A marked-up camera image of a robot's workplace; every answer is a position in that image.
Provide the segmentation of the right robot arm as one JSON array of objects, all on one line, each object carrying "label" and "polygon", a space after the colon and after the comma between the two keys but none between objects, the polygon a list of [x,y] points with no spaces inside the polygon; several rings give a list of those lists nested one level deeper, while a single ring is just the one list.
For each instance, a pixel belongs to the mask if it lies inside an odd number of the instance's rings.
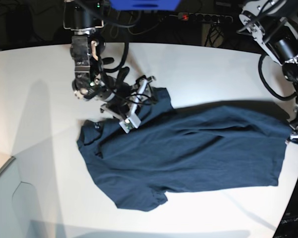
[{"label": "right robot arm", "polygon": [[73,32],[70,54],[74,61],[74,95],[86,101],[96,99],[103,104],[100,111],[107,112],[121,122],[136,124],[137,112],[142,106],[157,103],[151,87],[155,77],[139,77],[135,84],[125,82],[130,69],[125,66],[129,53],[129,40],[124,39],[121,61],[114,68],[107,68],[114,59],[103,58],[106,42],[101,30],[111,25],[128,31],[140,20],[121,23],[109,16],[109,6],[102,0],[66,0],[63,26]]}]

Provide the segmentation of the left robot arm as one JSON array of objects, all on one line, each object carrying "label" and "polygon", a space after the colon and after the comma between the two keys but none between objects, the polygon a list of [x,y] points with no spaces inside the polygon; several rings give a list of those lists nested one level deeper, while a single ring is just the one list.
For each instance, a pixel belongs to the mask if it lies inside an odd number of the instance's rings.
[{"label": "left robot arm", "polygon": [[[237,32],[247,31],[262,48],[264,54],[258,63],[258,72],[265,88],[280,101],[296,102],[296,117],[289,125],[292,134],[288,141],[298,144],[298,24],[291,18],[298,13],[298,0],[247,0],[239,19],[243,25]],[[284,78],[292,83],[289,96],[277,94],[266,82],[262,64],[265,57],[282,67]]]}]

